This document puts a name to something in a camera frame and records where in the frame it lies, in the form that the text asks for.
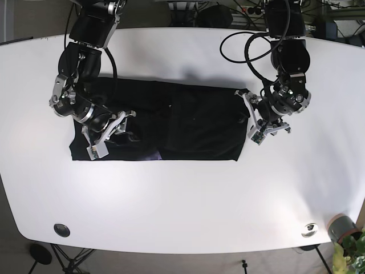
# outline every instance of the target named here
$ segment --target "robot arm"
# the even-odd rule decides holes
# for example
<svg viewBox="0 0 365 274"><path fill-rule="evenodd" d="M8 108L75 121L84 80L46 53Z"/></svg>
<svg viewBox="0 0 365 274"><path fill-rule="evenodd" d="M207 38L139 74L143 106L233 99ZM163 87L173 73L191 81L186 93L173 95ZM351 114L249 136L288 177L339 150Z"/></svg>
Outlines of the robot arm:
<svg viewBox="0 0 365 274"><path fill-rule="evenodd" d="M117 143L114 139L116 136L125 136L123 140L130 142L140 141L127 127L127 120L136 116L136 113L133 110L112 110L106 107L113 97L113 91L101 90L98 94L91 94L87 88L99 75L102 54L100 49L105 49L113 64L116 91L116 66L107 46L127 0L72 1L82 8L70 33L74 42L68 44L59 60L59 74L56 77L50 106L57 115L71 115L83 125L82 133L90 144L87 151L91 160L95 160L108 155L105 142ZM265 0L263 9L269 32L253 35L249 39L250 42L245 46L246 61L242 63L247 63L252 72L260 78L265 96L259 100L258 96L249 91L236 92L243 97L255 121L249 138L258 144L261 144L268 134L275 135L278 130L290 132L289 125L283 122L282 117L302 112L310 102L310 93L305 88L305 72L309 68L310 58L305 40L297 39L305 36L300 2ZM262 77L248 58L249 44L255 38L264 36L276 39L270 42L271 61L278 71L278 79L275 82ZM262 119L256 118L255 110L258 110Z"/></svg>
<svg viewBox="0 0 365 274"><path fill-rule="evenodd" d="M112 111L105 106L112 97L112 91L104 90L95 95L88 93L87 89L87 84L95 80L100 72L100 49L105 49L110 55L108 42L127 1L74 2L82 8L70 33L74 42L68 44L59 60L59 74L50 106L57 115L72 115L74 120L83 125L82 133L90 144L87 151L91 160L95 160L108 155L105 141L110 140L112 135L132 135L127 131L127 118L136 116L131 110Z"/></svg>
<svg viewBox="0 0 365 274"><path fill-rule="evenodd" d="M251 116L254 118L254 127L249 132L249 138L261 144L268 134L275 135L279 130L286 130L290 133L290 127L283 122L282 117L299 114L305 110L311 99L311 94L305 88L305 73L309 69L310 57L306 50L304 37L306 34L305 24L301 13L301 3L288 0L265 0L263 10L266 25L269 32L253 35L245 46L245 58L248 57L250 43L258 38L270 36L275 40L271 41L271 62L277 70L278 79L275 82L269 81L260 75L251 62L247 62L252 72L260 78L264 88L265 96L259 100L251 92L237 91L237 95L243 97ZM280 42L288 21L287 4L290 6L289 25L286 35ZM254 110L258 110L262 119L257 119Z"/></svg>

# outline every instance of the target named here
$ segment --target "flower pot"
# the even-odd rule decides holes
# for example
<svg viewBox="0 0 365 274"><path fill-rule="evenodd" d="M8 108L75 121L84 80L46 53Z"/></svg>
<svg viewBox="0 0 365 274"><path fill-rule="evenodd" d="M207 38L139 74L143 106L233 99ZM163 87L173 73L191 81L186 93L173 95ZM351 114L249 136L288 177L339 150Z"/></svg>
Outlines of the flower pot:
<svg viewBox="0 0 365 274"><path fill-rule="evenodd" d="M327 225L327 232L331 241L342 244L344 237L352 235L356 240L361 236L361 230L345 214L334 216Z"/></svg>

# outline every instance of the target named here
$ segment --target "black cloth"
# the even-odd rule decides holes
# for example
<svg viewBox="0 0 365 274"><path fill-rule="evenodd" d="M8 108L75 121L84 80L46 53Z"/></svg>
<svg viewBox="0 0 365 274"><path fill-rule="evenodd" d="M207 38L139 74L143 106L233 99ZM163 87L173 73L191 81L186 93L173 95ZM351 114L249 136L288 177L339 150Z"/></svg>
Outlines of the black cloth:
<svg viewBox="0 0 365 274"><path fill-rule="evenodd" d="M91 93L113 90L113 79L98 78ZM106 105L115 111L135 110L127 131L106 143L109 155L98 160L237 160L246 139L249 113L231 88L188 86L119 79L118 91ZM90 160L88 143L75 122L70 145L73 160Z"/></svg>

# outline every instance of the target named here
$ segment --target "floor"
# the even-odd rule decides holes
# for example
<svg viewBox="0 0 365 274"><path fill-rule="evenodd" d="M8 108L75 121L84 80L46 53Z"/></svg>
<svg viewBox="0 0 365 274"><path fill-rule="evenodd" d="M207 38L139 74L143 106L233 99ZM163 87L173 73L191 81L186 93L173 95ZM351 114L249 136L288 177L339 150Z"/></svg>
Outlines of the floor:
<svg viewBox="0 0 365 274"><path fill-rule="evenodd" d="M15 1L14 38L29 36L38 38L63 34L70 6L67 0ZM72 13L71 26L75 18L75 13ZM165 27L170 24L170 21L166 3L155 3L153 0L129 0L119 27ZM28 253L29 245L33 241L25 239L18 232L2 182L0 184L0 219L0 273L27 273L33 264ZM51 250L49 244L41 244ZM64 247L64 249L69 256L76 255L79 250L72 247ZM331 265L332 244L322 244L319 249ZM242 259L248 262L248 274L327 273L315 251L303 252L294 248L216 255L158 255L96 251L82 265L82 269L91 273L105 274L236 274L244 272L241 267ZM62 273L62 270L54 258L51 265L38 265L34 273L58 274Z"/></svg>

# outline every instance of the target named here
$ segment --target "round hole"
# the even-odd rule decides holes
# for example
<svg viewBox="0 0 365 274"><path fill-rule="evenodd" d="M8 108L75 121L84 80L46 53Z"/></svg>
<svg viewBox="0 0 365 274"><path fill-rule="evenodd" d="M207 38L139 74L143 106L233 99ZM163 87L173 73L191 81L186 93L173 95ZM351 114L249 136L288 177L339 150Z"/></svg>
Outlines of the round hole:
<svg viewBox="0 0 365 274"><path fill-rule="evenodd" d="M254 9L253 7L249 7L249 8L247 9L247 12L248 12L249 14L254 14L254 13L255 13L255 9Z"/></svg>
<svg viewBox="0 0 365 274"><path fill-rule="evenodd" d="M69 237L70 230L64 224L55 224L53 226L55 232L61 237Z"/></svg>
<svg viewBox="0 0 365 274"><path fill-rule="evenodd" d="M302 231L302 236L304 238L312 237L318 231L318 226L316 224L308 224L304 227Z"/></svg>

